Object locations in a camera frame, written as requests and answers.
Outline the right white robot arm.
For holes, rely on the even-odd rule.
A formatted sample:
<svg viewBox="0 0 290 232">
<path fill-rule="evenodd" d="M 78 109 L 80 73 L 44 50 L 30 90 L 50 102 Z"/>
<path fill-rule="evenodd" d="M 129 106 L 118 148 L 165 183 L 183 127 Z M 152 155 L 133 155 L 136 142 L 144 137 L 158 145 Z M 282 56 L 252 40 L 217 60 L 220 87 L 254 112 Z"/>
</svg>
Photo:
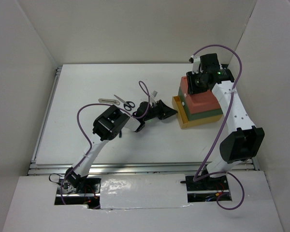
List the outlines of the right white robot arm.
<svg viewBox="0 0 290 232">
<path fill-rule="evenodd" d="M 228 128 L 228 136 L 219 145 L 220 156 L 206 166 L 201 177 L 201 185 L 212 189 L 218 183 L 218 177 L 256 156 L 265 133 L 249 118 L 236 90 L 233 74 L 221 67 L 216 53 L 192 56 L 190 62 L 193 68 L 187 73 L 188 94 L 211 91 L 224 115 L 222 126 Z"/>
</svg>

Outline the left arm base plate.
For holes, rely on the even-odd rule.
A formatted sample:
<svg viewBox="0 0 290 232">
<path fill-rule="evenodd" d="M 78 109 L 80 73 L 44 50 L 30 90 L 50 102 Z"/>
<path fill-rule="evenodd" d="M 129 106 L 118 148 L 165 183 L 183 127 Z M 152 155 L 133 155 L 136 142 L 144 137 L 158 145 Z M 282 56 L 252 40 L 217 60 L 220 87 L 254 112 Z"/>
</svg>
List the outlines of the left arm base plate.
<svg viewBox="0 0 290 232">
<path fill-rule="evenodd" d="M 98 197 L 101 190 L 101 179 L 100 178 L 89 178 L 85 181 L 84 186 L 79 190 L 74 189 L 70 185 L 64 183 L 62 194 L 64 197 L 79 195 L 79 196 L 93 196 Z"/>
</svg>

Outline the yellow bottom drawer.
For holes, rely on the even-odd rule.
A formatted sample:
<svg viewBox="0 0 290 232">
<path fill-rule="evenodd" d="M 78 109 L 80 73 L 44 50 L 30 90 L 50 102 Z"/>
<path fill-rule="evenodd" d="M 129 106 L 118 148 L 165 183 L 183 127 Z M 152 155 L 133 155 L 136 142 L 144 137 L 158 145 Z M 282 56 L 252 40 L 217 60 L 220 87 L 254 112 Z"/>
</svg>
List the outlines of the yellow bottom drawer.
<svg viewBox="0 0 290 232">
<path fill-rule="evenodd" d="M 187 118 L 186 112 L 183 108 L 183 105 L 180 101 L 180 98 L 178 96 L 174 96 L 172 98 L 172 105 L 173 105 L 173 108 L 177 111 L 177 119 L 178 119 L 179 126 L 181 129 L 187 129 L 187 128 L 191 128 L 191 127 L 195 127 L 195 126 L 199 126 L 203 124 L 217 122 L 222 117 L 222 114 L 220 114 L 217 116 L 210 116 L 210 117 L 205 117 L 205 118 L 189 121 Z"/>
</svg>

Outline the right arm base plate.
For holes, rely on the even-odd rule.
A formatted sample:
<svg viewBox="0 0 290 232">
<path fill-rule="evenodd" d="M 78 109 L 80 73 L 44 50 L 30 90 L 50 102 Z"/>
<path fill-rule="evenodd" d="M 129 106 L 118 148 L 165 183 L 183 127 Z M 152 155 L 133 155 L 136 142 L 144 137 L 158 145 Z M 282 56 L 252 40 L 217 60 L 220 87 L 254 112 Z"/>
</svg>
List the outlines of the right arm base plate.
<svg viewBox="0 0 290 232">
<path fill-rule="evenodd" d="M 220 190 L 228 190 L 229 185 L 226 176 L 211 178 L 206 177 L 197 182 L 193 181 L 193 176 L 186 176 L 185 180 L 180 181 L 185 184 L 188 192 L 215 192 Z"/>
</svg>

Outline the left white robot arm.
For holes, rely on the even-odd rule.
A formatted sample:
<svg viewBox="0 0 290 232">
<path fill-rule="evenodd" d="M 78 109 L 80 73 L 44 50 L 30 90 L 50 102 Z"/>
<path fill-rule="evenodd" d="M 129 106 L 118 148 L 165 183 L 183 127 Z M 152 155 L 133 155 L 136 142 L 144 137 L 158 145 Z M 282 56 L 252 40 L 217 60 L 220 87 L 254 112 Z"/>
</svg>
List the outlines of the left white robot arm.
<svg viewBox="0 0 290 232">
<path fill-rule="evenodd" d="M 64 176 L 64 181 L 73 192 L 79 193 L 85 189 L 86 178 L 92 163 L 102 148 L 116 138 L 123 128 L 139 132 L 148 120 L 153 118 L 164 120 L 177 114 L 175 109 L 161 100 L 156 103 L 143 101 L 130 115 L 131 108 L 132 106 L 129 105 L 122 110 L 116 105 L 109 105 L 109 108 L 95 119 L 91 137 L 85 136 L 89 142 L 89 148 L 85 149 L 84 154 L 66 171 Z"/>
</svg>

